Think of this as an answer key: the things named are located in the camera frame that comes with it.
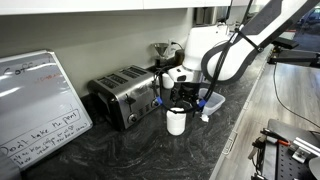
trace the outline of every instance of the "black granite countertop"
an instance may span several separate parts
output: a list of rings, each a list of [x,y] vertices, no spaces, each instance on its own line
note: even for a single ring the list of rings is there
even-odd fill
[[[268,54],[265,50],[236,83],[218,85],[226,98],[203,122],[187,115],[186,129],[172,136],[160,107],[123,132],[82,98],[93,127],[22,173],[24,179],[209,179]]]

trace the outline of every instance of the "white wall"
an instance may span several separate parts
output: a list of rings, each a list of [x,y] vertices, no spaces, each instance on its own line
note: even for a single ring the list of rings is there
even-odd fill
[[[89,80],[135,64],[149,67],[154,42],[184,44],[193,9],[0,17],[0,57],[52,49],[78,95]]]

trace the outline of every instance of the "cup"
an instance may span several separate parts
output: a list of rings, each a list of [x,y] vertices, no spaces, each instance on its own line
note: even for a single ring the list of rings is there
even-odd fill
[[[174,86],[173,80],[170,78],[169,74],[162,74],[162,84],[165,89],[171,89]]]
[[[171,110],[175,111],[183,111],[183,108],[171,108]],[[170,134],[174,136],[178,136],[182,134],[185,130],[186,125],[186,114],[173,113],[171,111],[167,111],[167,129]]]

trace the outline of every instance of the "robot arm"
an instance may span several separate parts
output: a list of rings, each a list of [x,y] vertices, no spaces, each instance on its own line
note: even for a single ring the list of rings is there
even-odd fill
[[[269,45],[288,27],[296,23],[320,0],[270,0],[268,4],[236,33],[225,57],[218,81],[230,83],[238,80],[259,51]],[[217,61],[228,43],[226,25],[191,29],[182,66],[170,69],[168,74],[175,82],[201,82],[201,75],[212,81]]]

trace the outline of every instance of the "whiteboard frame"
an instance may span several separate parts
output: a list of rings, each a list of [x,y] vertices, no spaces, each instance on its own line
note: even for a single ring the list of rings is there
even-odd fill
[[[26,166],[20,168],[20,170],[26,170],[27,168],[29,168],[30,166],[36,164],[37,162],[39,162],[40,160],[42,160],[43,158],[45,158],[46,156],[50,155],[52,152],[56,151],[57,149],[61,148],[62,146],[66,145],[67,143],[69,143],[70,141],[74,140],[75,138],[79,137],[80,135],[82,135],[84,132],[88,131],[89,129],[92,128],[92,120],[89,116],[89,114],[87,113],[86,109],[84,108],[77,92],[75,91],[75,89],[73,88],[71,81],[69,80],[67,74],[65,73],[65,71],[63,70],[60,61],[58,60],[57,56],[55,55],[55,53],[51,50],[40,50],[40,51],[35,51],[35,52],[29,52],[29,53],[25,53],[25,54],[20,54],[20,55],[14,55],[14,56],[10,56],[10,57],[4,57],[4,58],[0,58],[0,64],[4,63],[4,62],[8,62],[8,61],[13,61],[13,60],[17,60],[17,59],[21,59],[21,58],[27,58],[27,57],[32,57],[32,56],[37,56],[37,55],[41,55],[41,54],[50,54],[53,58],[53,60],[55,61],[55,63],[57,64],[59,70],[61,71],[61,74],[63,75],[64,79],[66,80],[68,86],[71,89],[71,92],[75,98],[75,100],[77,101],[77,103],[79,104],[79,108],[81,108],[83,114],[85,115],[85,117],[88,120],[89,126],[87,129],[80,131],[79,133],[75,134],[73,137],[71,137],[70,139],[67,139],[66,141],[62,142],[61,144],[55,146],[53,149],[49,150],[45,155],[38,157],[37,159],[33,160],[31,163],[27,164]]]

